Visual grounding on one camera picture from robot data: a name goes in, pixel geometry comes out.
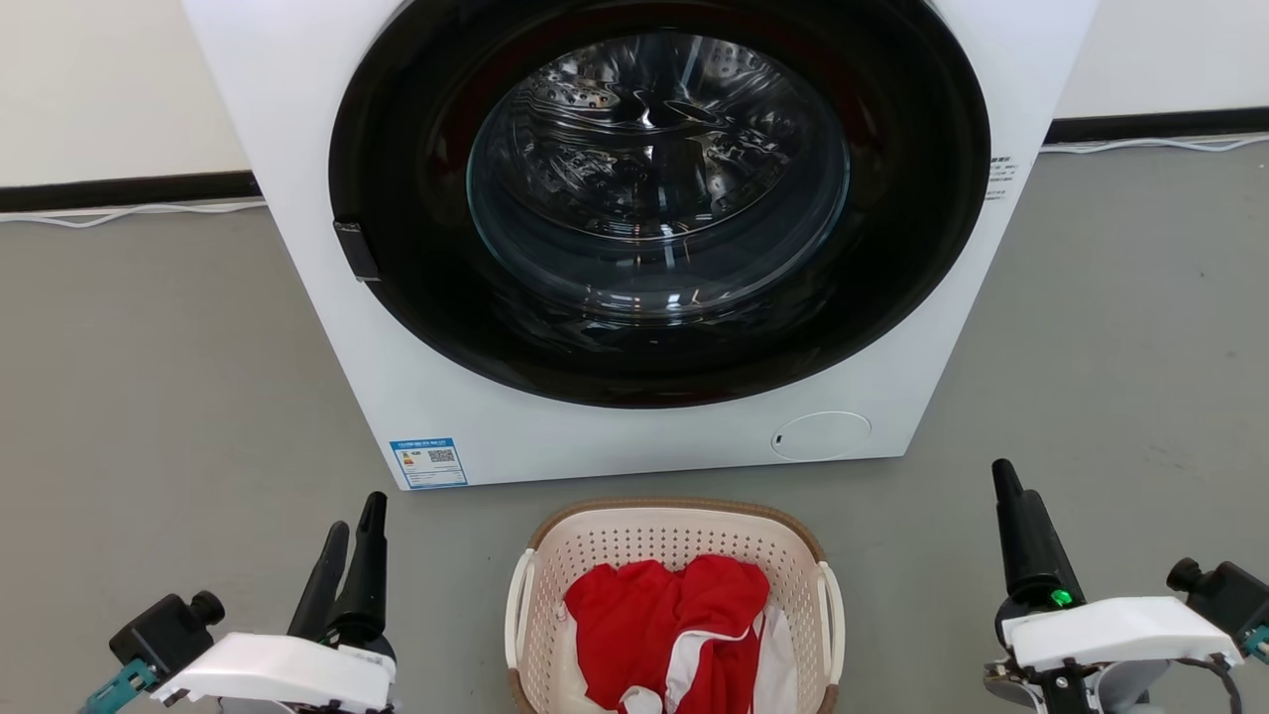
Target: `front-loading washing machine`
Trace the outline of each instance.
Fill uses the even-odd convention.
[[[1096,0],[184,0],[402,490],[898,457]]]

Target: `red clothing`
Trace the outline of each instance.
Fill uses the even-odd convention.
[[[721,555],[700,555],[678,573],[656,561],[596,567],[565,596],[586,696],[643,714],[647,698],[622,704],[642,687],[667,714],[747,714],[759,654],[751,625],[769,588],[756,566]]]

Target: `clothes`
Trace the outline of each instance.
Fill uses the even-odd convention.
[[[586,676],[577,663],[577,620],[560,604],[563,626],[556,635],[555,667],[551,675],[551,714],[612,714],[586,696]]]
[[[796,711],[792,637],[768,590],[758,567],[720,555],[679,573],[655,561],[593,569],[565,596],[586,696],[622,714]]]

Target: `white wall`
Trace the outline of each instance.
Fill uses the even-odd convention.
[[[0,185],[246,165],[179,0],[0,0]]]
[[[1058,115],[1269,105],[1266,36],[1269,0],[1103,0]],[[179,0],[0,0],[0,186],[245,167]]]
[[[1101,0],[1058,117],[1269,107],[1269,0]]]

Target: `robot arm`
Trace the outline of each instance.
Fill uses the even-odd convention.
[[[1187,559],[1167,578],[1190,594],[1185,604],[1090,604],[1039,495],[1023,491],[1009,462],[996,462],[992,477],[1009,597],[996,614],[1006,657],[987,665],[989,691],[1039,714],[1128,714],[1176,662],[1217,673],[1231,710],[1242,710],[1228,670],[1249,654],[1269,662],[1269,587],[1236,566],[1204,574]]]
[[[386,514],[387,497],[372,493],[338,596],[349,528],[331,526],[286,635],[230,633],[213,644],[207,626],[225,616],[213,595],[201,592],[188,606],[175,595],[159,601],[110,639],[124,667],[82,711],[114,714],[142,691],[166,706],[213,696],[222,708],[254,701],[293,711],[391,711],[396,657],[383,638]]]

